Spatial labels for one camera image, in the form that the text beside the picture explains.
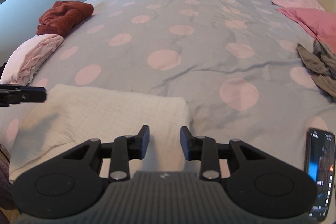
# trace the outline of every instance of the gray polka dot bed sheet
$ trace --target gray polka dot bed sheet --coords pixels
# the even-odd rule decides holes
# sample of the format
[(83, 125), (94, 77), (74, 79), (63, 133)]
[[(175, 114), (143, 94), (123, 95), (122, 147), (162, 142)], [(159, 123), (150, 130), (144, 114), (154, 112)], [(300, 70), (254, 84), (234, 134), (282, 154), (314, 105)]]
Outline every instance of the gray polka dot bed sheet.
[[(336, 107), (296, 52), (312, 38), (271, 0), (88, 0), (32, 86), (95, 86), (184, 97), (194, 135), (241, 139), (303, 169), (305, 131), (336, 133)], [(0, 109), (11, 149), (34, 104)]]

